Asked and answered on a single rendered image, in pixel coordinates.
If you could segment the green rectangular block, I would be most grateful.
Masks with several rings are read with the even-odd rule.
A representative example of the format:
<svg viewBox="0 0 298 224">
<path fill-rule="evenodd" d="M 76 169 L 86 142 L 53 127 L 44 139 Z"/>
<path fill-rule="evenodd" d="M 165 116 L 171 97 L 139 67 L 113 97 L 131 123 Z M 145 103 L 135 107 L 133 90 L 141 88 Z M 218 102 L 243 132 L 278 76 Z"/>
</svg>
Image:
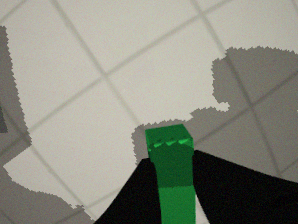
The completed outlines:
<svg viewBox="0 0 298 224">
<path fill-rule="evenodd" d="M 157 169 L 162 224 L 196 224 L 192 136 L 182 124 L 145 129 L 145 133 Z"/>
</svg>

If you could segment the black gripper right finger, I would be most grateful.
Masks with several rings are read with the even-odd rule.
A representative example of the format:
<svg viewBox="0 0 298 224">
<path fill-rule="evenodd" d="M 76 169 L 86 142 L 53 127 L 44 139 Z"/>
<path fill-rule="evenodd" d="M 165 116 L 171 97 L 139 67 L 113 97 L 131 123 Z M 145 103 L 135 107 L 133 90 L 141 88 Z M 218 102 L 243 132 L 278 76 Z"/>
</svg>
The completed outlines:
<svg viewBox="0 0 298 224">
<path fill-rule="evenodd" d="M 193 186 L 210 224 L 298 224 L 298 183 L 194 149 Z"/>
</svg>

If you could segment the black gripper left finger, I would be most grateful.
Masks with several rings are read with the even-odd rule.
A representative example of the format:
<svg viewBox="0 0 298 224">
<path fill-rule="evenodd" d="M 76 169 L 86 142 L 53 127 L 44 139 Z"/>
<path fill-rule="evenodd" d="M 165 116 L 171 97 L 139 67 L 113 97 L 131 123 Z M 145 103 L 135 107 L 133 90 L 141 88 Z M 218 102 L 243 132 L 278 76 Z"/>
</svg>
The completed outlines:
<svg viewBox="0 0 298 224">
<path fill-rule="evenodd" d="M 94 224 L 162 224 L 157 169 L 145 157 Z"/>
</svg>

